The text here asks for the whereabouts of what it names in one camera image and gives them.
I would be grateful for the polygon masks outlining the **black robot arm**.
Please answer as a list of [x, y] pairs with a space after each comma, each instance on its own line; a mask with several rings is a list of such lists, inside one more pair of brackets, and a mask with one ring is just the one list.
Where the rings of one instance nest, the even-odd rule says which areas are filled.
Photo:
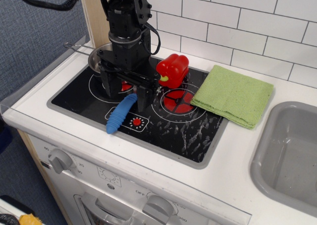
[[115, 98], [125, 81], [136, 87], [138, 110], [144, 111], [153, 103], [159, 86], [159, 74], [150, 63], [158, 51], [151, 51], [151, 33], [155, 28], [148, 23], [152, 17], [147, 0], [101, 0], [109, 22], [110, 51], [98, 48], [101, 78], [110, 98]]

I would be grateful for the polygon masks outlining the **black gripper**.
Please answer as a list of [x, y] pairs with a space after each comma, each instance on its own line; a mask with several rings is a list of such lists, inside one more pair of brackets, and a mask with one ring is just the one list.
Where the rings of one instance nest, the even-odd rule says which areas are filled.
[[151, 37], [111, 40], [112, 51], [97, 52], [101, 58], [101, 79], [106, 94], [115, 98], [121, 92], [122, 82], [133, 85], [137, 94], [138, 111], [143, 112], [153, 103], [159, 74], [151, 63]]

